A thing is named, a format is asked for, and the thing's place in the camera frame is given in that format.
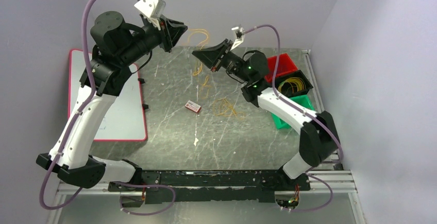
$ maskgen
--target whiteboard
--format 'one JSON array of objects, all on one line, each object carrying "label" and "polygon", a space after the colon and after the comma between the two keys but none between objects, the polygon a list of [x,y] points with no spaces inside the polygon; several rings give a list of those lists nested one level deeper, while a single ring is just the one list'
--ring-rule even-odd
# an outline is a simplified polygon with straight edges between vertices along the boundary
[{"label": "whiteboard", "polygon": [[[130,71],[138,69],[131,65]],[[83,52],[70,51],[69,106],[71,109],[77,99],[80,87],[80,77],[85,70]],[[125,83],[120,96],[109,108],[100,125],[94,141],[133,141],[142,142],[147,139],[146,119],[142,107],[143,97],[141,85],[138,82],[139,73],[132,75]]]}]

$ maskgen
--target small red box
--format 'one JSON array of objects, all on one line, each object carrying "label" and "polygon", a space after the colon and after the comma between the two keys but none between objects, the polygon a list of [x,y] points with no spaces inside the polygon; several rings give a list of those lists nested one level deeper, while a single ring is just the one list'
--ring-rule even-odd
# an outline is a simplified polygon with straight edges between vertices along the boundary
[{"label": "small red box", "polygon": [[190,109],[191,111],[195,112],[195,113],[199,113],[200,110],[202,109],[202,107],[194,102],[192,102],[191,100],[188,100],[188,102],[185,104],[185,107],[187,109]]},{"label": "small red box", "polygon": [[[264,76],[264,78],[268,83],[272,82],[273,71],[275,70],[275,64],[276,64],[276,56],[267,58],[267,65],[268,65],[268,69],[270,70],[270,73]],[[280,77],[295,71],[297,71],[297,67],[296,65],[294,65],[290,56],[288,56],[288,54],[286,53],[281,54],[279,56],[279,64],[278,64],[278,71],[276,73],[276,77]]]}]

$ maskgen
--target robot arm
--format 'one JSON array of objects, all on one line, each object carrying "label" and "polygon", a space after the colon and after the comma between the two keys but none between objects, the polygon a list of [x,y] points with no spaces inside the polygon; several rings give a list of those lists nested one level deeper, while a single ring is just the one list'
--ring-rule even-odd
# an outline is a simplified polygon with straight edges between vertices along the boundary
[{"label": "robot arm", "polygon": [[[232,30],[235,31],[237,45],[241,44],[244,39],[242,28],[236,27]],[[337,146],[324,129],[303,113],[316,117],[338,137],[331,114],[326,111],[317,113],[295,102],[293,105],[301,111],[287,105],[276,96],[271,84],[264,79],[270,71],[266,56],[261,52],[255,52],[247,60],[243,60],[232,52],[235,47],[235,42],[225,39],[217,46],[195,50],[193,55],[211,71],[216,72],[223,67],[229,76],[232,74],[243,80],[246,84],[241,90],[247,102],[277,115],[300,134],[299,153],[281,168],[290,179],[295,179],[318,166],[337,149]]]},{"label": "robot arm", "polygon": [[[141,183],[140,167],[127,160],[111,161],[90,156],[91,144],[106,112],[131,76],[129,66],[157,46],[171,52],[187,26],[161,14],[165,7],[162,0],[138,0],[135,7],[141,12],[143,27],[128,24],[120,13],[108,11],[99,15],[91,28],[91,36],[96,42],[91,60],[96,93],[79,113],[64,151],[53,169],[58,178],[68,184],[91,188],[101,181]],[[79,106],[91,93],[86,71],[80,82],[73,112],[78,112]],[[52,158],[59,154],[60,141],[72,117],[50,152],[38,156],[37,164],[43,168],[48,169]]]}]

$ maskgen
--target white wall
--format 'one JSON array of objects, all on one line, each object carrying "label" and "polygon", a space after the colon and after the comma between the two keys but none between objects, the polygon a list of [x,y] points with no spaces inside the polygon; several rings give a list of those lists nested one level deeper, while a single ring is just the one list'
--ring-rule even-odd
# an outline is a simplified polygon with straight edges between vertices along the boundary
[{"label": "white wall", "polygon": [[312,47],[368,223],[437,223],[437,0],[338,0]]},{"label": "white wall", "polygon": [[[80,48],[82,0],[0,0],[0,222],[45,223],[48,152],[67,117],[68,53]],[[51,204],[57,180],[47,187]]]},{"label": "white wall", "polygon": [[[210,45],[225,38],[233,39],[231,27],[242,24],[251,28],[272,23],[281,31],[284,48],[310,48],[336,0],[165,0],[164,15],[188,23],[191,28],[210,31]],[[122,13],[125,20],[141,24],[132,0],[100,0],[93,9],[95,16],[108,10]],[[274,33],[261,29],[247,37],[245,46],[276,46]],[[186,43],[187,34],[179,45]],[[203,37],[194,38],[196,45]]]}]

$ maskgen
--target grey speckled tabletop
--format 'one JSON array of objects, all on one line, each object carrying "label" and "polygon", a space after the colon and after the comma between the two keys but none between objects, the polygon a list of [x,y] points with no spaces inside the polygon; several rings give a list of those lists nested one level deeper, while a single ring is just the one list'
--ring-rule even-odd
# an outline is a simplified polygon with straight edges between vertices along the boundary
[{"label": "grey speckled tabletop", "polygon": [[[272,48],[238,47],[233,52],[258,49],[267,57]],[[191,55],[193,47],[175,47],[172,53],[153,51],[151,62],[140,70],[146,80],[142,85],[148,139],[146,142],[95,142],[90,154],[104,159],[128,159],[143,169],[277,169],[298,149],[298,135],[292,129],[277,130],[269,112],[247,103],[241,84],[224,71],[212,73],[206,67],[193,76],[198,60]],[[296,66],[310,78],[304,54],[298,49],[283,49]],[[141,65],[146,58],[138,61]],[[308,96],[315,104],[315,91]],[[223,117],[213,113],[216,99],[235,103],[244,118]],[[186,109],[188,100],[202,106],[198,115]]]}]

